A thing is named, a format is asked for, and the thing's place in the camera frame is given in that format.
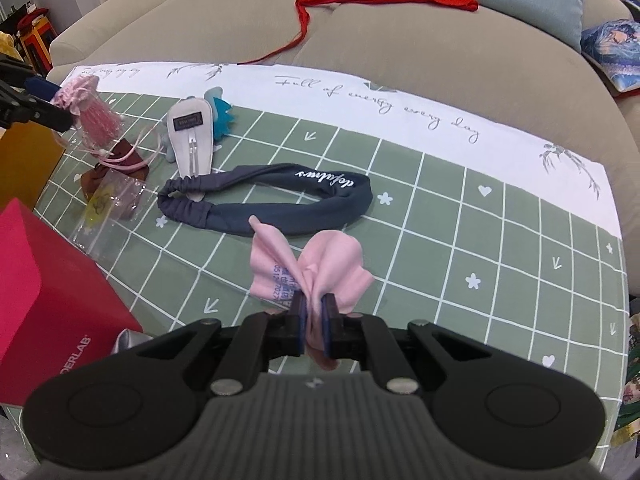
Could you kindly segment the pink cloth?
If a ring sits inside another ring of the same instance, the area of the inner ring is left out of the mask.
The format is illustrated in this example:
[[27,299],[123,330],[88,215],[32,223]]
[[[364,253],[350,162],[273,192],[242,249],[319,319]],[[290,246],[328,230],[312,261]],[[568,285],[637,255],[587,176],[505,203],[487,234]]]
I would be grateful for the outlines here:
[[306,349],[322,370],[335,370],[338,362],[324,350],[321,300],[334,296],[337,310],[349,314],[374,282],[364,268],[358,240],[342,231],[324,230],[314,234],[299,255],[275,226],[251,216],[253,229],[250,294],[290,306],[294,294],[307,300]]

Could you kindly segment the maroon brown cloth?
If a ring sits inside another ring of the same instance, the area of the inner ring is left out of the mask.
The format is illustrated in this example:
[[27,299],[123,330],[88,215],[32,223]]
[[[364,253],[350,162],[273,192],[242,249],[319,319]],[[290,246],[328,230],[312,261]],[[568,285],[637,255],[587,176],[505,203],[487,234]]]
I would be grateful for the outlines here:
[[106,162],[98,162],[96,166],[81,175],[80,187],[87,202],[92,199],[109,171],[144,182],[150,168],[129,141],[126,139],[118,141]]

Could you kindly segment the navy blue headband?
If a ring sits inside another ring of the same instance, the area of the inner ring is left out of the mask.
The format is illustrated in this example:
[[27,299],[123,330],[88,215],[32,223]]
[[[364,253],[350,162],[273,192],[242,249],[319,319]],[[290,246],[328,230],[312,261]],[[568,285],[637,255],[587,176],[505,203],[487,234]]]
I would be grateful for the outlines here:
[[157,192],[157,207],[167,219],[237,236],[253,234],[251,216],[287,236],[339,230],[363,216],[372,200],[364,174],[292,162],[172,179]]

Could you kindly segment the orange storage box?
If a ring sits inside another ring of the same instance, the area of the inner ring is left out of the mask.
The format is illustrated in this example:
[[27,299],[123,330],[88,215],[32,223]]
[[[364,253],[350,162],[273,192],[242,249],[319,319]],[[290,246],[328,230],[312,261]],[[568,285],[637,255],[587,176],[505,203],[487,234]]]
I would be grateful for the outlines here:
[[63,148],[49,128],[28,122],[14,124],[1,133],[0,208],[17,198],[27,208],[36,206]]

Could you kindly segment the red orange stools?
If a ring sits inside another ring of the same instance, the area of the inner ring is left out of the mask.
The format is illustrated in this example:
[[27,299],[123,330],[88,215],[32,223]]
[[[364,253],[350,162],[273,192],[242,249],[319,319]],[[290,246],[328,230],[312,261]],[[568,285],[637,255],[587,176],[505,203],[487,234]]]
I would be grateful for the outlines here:
[[58,34],[49,20],[49,10],[37,8],[17,25],[18,39],[32,67],[42,76],[52,70],[50,45]]

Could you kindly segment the clear plastic bag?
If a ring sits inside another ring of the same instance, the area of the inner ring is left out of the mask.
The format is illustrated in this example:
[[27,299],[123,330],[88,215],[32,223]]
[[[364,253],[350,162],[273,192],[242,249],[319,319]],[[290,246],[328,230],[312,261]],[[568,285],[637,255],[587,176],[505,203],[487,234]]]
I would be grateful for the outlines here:
[[108,170],[81,211],[70,241],[103,269],[111,269],[144,196],[143,180]]

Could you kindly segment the green grid tablecloth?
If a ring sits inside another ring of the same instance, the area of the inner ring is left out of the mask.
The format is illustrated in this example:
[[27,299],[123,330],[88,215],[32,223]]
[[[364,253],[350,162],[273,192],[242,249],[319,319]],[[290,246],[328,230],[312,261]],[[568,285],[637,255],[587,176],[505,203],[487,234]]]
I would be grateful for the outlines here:
[[4,247],[152,338],[11,404],[36,479],[597,479],[625,378],[608,175],[353,76],[102,65],[142,183],[69,131]]

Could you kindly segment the red box lid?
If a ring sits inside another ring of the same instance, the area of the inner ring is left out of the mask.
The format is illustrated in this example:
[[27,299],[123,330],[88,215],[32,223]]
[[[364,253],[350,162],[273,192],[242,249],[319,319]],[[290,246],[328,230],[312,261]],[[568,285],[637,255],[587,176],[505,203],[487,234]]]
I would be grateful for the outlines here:
[[111,354],[142,327],[88,256],[14,198],[1,213],[1,402]]

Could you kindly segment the beige sofa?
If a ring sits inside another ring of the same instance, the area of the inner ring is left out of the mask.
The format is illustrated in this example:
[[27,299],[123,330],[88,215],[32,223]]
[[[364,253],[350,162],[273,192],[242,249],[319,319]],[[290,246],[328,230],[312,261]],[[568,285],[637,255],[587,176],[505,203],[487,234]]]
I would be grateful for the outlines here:
[[317,9],[308,37],[295,0],[106,0],[54,40],[53,81],[80,64],[268,63],[336,70],[520,128],[605,166],[631,292],[639,289],[639,101],[574,49],[489,9]]

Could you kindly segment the anime print pillow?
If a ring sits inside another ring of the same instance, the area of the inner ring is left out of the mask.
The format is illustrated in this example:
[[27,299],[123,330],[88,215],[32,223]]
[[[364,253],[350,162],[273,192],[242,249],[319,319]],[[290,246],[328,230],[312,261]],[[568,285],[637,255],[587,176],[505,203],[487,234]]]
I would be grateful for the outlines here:
[[639,89],[639,23],[616,20],[582,32],[582,54],[618,93]]

